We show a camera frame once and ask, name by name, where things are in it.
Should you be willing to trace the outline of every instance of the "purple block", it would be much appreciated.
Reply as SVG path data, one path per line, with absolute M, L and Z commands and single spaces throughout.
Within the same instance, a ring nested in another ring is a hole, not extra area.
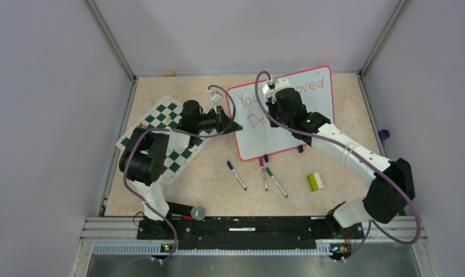
M 378 137 L 380 138 L 380 141 L 384 141 L 388 139 L 391 135 L 389 134 L 388 130 L 382 129 L 378 131 Z

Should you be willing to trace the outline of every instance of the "table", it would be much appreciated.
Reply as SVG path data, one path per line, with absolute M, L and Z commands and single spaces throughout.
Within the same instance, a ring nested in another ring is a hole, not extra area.
M 180 102 L 194 99 L 210 109 L 209 84 L 225 89 L 254 81 L 256 75 L 141 77 L 127 127 L 139 120 L 158 100 L 169 95 Z M 346 135 L 379 153 L 372 125 L 355 73 L 332 75 L 336 126 Z M 227 110 L 225 99 L 222 106 Z M 367 192 L 350 170 L 329 155 L 308 146 L 300 154 L 291 149 L 270 155 L 270 167 L 288 193 L 285 198 L 268 180 L 265 192 L 258 160 L 241 161 L 233 134 L 212 138 L 192 163 L 170 185 L 162 185 L 164 198 L 180 204 L 200 205 L 208 216 L 294 216 L 323 215 L 335 205 Z M 244 180 L 244 191 L 226 165 L 230 160 Z M 309 173 L 319 172 L 325 188 L 311 192 Z M 133 216 L 143 210 L 141 201 L 126 190 L 122 173 L 115 171 L 105 211 L 106 216 Z

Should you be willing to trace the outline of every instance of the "green marker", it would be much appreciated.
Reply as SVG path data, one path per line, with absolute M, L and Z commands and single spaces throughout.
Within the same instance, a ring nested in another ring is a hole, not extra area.
M 285 190 L 283 189 L 283 187 L 280 186 L 280 183 L 278 183 L 277 179 L 275 178 L 275 176 L 273 176 L 273 173 L 272 173 L 272 171 L 271 171 L 269 168 L 267 168 L 267 173 L 268 173 L 268 175 L 270 175 L 270 177 L 272 177 L 273 181 L 277 184 L 277 186 L 279 187 L 279 189 L 280 189 L 280 191 L 283 193 L 283 195 L 284 195 L 285 197 L 288 197 L 287 193 L 285 192 Z

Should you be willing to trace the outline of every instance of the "gray floor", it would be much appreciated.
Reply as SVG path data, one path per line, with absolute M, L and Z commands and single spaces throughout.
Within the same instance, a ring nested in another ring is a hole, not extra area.
M 346 264 L 316 256 L 177 256 L 163 265 L 149 259 L 124 265 L 134 258 L 95 255 L 87 277 L 420 276 L 412 248 L 391 244 L 366 244 Z

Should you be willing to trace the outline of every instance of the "green marker cap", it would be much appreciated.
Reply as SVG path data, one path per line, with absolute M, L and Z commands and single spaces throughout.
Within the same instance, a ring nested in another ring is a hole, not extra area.
M 268 173 L 268 175 L 270 175 L 270 177 L 273 176 L 273 173 L 272 173 L 272 171 L 270 171 L 269 168 L 267 168 L 267 173 Z

